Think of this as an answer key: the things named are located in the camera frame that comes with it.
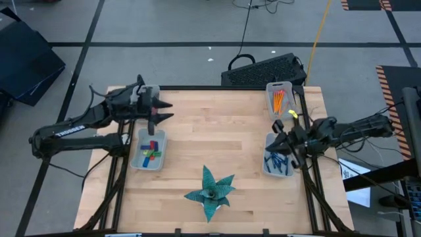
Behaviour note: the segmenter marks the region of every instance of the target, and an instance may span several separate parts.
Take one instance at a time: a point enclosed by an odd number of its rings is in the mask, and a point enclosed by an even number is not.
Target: plastic bin
[[[268,133],[266,135],[266,141],[264,143],[264,147],[267,147],[268,145],[272,144],[275,141],[277,134],[275,133]],[[287,169],[287,165],[282,164],[281,166],[281,171],[279,171],[278,168],[274,168],[273,163],[272,163],[272,159],[269,159],[267,162],[264,162],[265,158],[270,158],[270,152],[267,150],[263,150],[263,159],[262,159],[262,171],[264,174],[270,175],[270,176],[276,176],[276,177],[291,177],[294,175],[294,170],[292,167],[292,160],[293,160],[293,156],[292,155],[288,155],[288,169]]]
[[[282,111],[281,115],[274,113],[274,92],[285,91],[286,94],[282,99]],[[266,103],[268,105],[269,117],[275,121],[276,119],[293,119],[293,116],[288,113],[290,109],[296,110],[296,104],[294,96],[292,94],[291,82],[273,82],[266,85]]]
[[[136,145],[135,155],[130,162],[130,166],[135,169],[141,169],[146,171],[160,171],[164,165],[165,159],[165,148],[166,148],[166,133],[163,130],[155,131],[154,136],[150,136],[147,133],[146,128],[142,128],[138,132],[138,142]],[[158,142],[158,151],[161,152],[160,157],[155,157],[153,161],[149,160],[148,166],[143,167],[146,155],[143,154],[143,150],[140,150],[141,145],[147,145],[150,141]]]

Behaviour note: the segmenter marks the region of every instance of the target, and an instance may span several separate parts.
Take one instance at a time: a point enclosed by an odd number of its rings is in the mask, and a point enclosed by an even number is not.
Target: teal origami flower
[[[203,166],[202,190],[192,191],[184,197],[192,201],[203,203],[206,219],[211,221],[216,208],[220,205],[230,206],[230,202],[225,197],[234,187],[231,187],[234,174],[215,182],[211,171]]]

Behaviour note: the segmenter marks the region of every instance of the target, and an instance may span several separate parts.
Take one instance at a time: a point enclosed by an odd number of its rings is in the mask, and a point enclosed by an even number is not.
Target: black bag
[[[34,106],[66,65],[8,7],[0,13],[16,20],[0,30],[0,92]]]

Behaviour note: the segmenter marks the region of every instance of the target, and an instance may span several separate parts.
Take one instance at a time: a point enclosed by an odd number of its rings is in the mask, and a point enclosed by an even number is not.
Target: floor
[[[253,4],[263,2],[255,0]],[[327,2],[280,4],[276,14],[253,9],[245,41],[281,43],[274,44],[277,47],[257,47],[262,44],[256,43],[242,52],[252,54],[257,61],[294,53],[307,67]],[[248,1],[236,3],[247,6]],[[35,107],[14,103],[0,127],[2,236],[15,234],[41,165],[27,143],[35,129],[56,122],[60,111],[66,117],[81,114],[89,102],[89,85],[104,91],[107,86],[135,82],[137,74],[142,74],[147,84],[220,85],[220,73],[239,50],[247,15],[247,10],[228,0],[64,0],[19,4],[16,9],[19,17],[56,45],[53,51],[66,63],[66,69]],[[421,22],[420,12],[393,12],[393,16],[406,42],[421,42],[420,27],[415,24]],[[93,19],[97,24],[91,25]],[[9,22],[0,16],[0,28]],[[104,47],[98,42],[126,44]],[[217,42],[227,43],[221,47]],[[328,114],[341,122],[366,117],[386,106],[376,65],[411,66],[402,48],[406,45],[398,44],[385,11],[344,11],[339,0],[333,1],[320,42],[326,44],[316,50],[309,84],[322,87]],[[410,52],[421,63],[420,46],[412,45],[415,48]],[[248,63],[238,61],[234,66]],[[74,92],[67,105],[64,99],[69,88]],[[395,138],[372,141],[382,147],[398,148]],[[376,165],[401,160],[393,152],[380,152],[383,162],[368,146],[357,155]],[[52,163],[83,174],[89,156],[89,151],[61,153],[54,156]],[[352,159],[340,152],[339,156]],[[26,234],[71,231],[80,185],[79,178],[50,168]],[[355,228],[362,233],[397,235],[393,222],[352,206],[351,212]]]

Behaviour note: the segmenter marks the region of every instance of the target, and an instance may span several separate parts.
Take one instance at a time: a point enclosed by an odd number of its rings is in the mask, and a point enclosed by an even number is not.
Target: wooden table
[[[164,167],[160,172],[128,169],[119,232],[173,233],[181,228],[183,233],[259,234],[268,228],[271,234],[311,233],[300,171],[290,178],[274,178],[261,171],[264,139],[272,126],[264,91],[161,91],[161,98],[174,106],[160,113],[175,114],[157,127],[168,137]],[[326,117],[319,87],[305,87],[305,98],[312,119]],[[286,130],[293,126],[292,121],[284,124]],[[135,134],[144,127],[137,123]],[[117,124],[112,123],[98,133],[116,131]],[[136,144],[134,137],[130,156]],[[94,150],[90,166],[105,154]],[[334,149],[326,155],[336,158]],[[87,178],[75,228],[85,224],[102,202],[110,163],[107,159]],[[232,186],[236,190],[227,196],[231,207],[221,207],[210,223],[200,203],[184,198],[188,192],[201,189],[203,165],[217,180],[235,174]],[[320,158],[319,165],[326,200],[353,228],[338,164]],[[316,200],[315,206],[322,230]],[[111,225],[113,209],[114,204],[107,226]]]

